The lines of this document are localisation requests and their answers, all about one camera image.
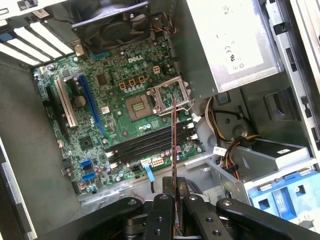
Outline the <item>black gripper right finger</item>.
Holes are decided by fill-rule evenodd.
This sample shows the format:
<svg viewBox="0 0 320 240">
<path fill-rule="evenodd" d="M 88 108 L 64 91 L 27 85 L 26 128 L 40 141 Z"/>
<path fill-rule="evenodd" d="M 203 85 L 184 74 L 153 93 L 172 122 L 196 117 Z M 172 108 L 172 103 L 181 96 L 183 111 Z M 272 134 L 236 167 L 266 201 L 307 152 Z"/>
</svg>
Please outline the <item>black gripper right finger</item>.
<svg viewBox="0 0 320 240">
<path fill-rule="evenodd" d="M 318 240 L 319 233 L 294 224 L 233 198 L 215 205 L 187 192 L 183 229 L 203 240 Z"/>
</svg>

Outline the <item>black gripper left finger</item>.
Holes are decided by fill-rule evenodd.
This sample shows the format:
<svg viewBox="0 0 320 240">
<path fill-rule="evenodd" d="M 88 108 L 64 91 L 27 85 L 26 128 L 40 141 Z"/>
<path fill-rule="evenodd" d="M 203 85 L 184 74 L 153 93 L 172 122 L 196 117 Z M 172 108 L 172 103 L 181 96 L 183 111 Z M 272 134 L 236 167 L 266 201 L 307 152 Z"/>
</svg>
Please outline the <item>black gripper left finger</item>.
<svg viewBox="0 0 320 240">
<path fill-rule="evenodd" d="M 87 216 L 79 240 L 172 240 L 175 228 L 174 181 L 162 178 L 162 193 L 141 202 L 118 200 Z"/>
</svg>

